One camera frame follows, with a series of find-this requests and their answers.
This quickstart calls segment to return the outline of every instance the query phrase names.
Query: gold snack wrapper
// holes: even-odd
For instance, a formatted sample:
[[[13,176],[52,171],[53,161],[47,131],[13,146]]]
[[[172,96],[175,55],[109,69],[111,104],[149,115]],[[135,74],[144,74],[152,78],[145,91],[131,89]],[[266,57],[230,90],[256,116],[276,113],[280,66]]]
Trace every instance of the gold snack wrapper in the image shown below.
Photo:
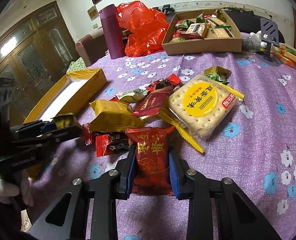
[[[128,128],[143,127],[144,123],[131,114],[124,103],[97,99],[89,103],[95,111],[95,119],[89,123],[90,131],[124,132]]]

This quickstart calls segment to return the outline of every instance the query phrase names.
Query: red plastic bag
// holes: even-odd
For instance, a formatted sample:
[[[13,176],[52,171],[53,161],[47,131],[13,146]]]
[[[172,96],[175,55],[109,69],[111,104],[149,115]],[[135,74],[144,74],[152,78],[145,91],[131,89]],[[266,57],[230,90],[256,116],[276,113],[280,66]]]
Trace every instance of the red plastic bag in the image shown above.
[[[117,7],[119,26],[128,29],[125,53],[128,57],[147,56],[162,48],[169,23],[166,15],[155,9],[148,9],[142,2],[122,3]]]

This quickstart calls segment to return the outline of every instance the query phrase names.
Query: orange snack package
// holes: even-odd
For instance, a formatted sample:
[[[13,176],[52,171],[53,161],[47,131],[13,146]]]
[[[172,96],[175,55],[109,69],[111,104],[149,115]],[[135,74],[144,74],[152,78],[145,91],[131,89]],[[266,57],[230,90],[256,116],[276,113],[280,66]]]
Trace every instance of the orange snack package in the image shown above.
[[[127,129],[126,135],[137,143],[138,173],[132,193],[140,195],[172,195],[169,179],[168,145],[166,135],[175,130],[143,127]]]

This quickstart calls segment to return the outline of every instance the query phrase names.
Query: square cracker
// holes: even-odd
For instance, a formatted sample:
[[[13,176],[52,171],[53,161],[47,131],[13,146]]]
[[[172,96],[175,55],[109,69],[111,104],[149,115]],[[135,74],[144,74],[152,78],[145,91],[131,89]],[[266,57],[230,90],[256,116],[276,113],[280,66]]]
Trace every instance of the square cracker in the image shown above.
[[[183,98],[188,88],[202,81],[210,83],[217,89],[219,99],[213,111],[205,116],[196,117],[186,112],[183,105]],[[227,109],[225,109],[222,105],[222,101],[224,101],[224,99],[229,94],[230,92],[224,87],[212,81],[210,78],[200,74],[195,76],[187,84],[173,93],[169,97],[168,106],[172,112],[175,113],[181,119],[181,121],[187,125],[187,128],[191,133],[201,136],[202,138],[207,138],[212,134],[216,126],[222,121],[222,119],[229,113],[229,111],[237,102],[237,98],[234,98]]]

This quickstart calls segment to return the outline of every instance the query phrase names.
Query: white glove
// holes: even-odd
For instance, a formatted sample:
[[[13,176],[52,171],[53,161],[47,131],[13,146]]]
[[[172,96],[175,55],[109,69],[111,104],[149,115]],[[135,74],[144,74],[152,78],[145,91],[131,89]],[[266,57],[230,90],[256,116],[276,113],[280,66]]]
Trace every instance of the white glove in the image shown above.
[[[22,180],[20,183],[20,189],[17,185],[4,181],[0,178],[0,202],[4,204],[10,204],[9,197],[19,195],[23,196],[23,201],[26,205],[33,206],[33,199],[31,196],[31,187],[28,180],[27,171],[21,171]]]

